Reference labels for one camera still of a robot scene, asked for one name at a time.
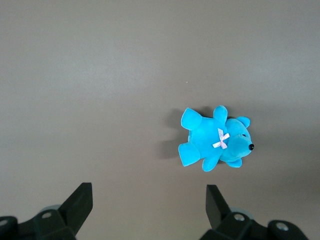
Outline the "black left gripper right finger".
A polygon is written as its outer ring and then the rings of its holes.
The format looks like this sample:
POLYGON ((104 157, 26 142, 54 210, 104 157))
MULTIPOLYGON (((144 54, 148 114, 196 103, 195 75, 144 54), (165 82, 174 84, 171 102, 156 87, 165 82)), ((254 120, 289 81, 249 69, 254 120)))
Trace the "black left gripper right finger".
POLYGON ((247 214, 231 210, 216 185, 206 186, 206 214, 211 226, 202 240, 305 240, 307 236, 295 224, 272 220, 267 226, 247 214))

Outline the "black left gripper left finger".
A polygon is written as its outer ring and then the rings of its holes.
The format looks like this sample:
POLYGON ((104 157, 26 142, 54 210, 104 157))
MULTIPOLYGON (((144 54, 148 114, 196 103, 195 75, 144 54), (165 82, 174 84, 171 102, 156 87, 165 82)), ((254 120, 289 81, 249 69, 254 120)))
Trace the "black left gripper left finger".
POLYGON ((19 223, 14 216, 0 217, 2 240, 75 240, 93 209, 93 187, 83 182, 57 208, 46 209, 19 223))

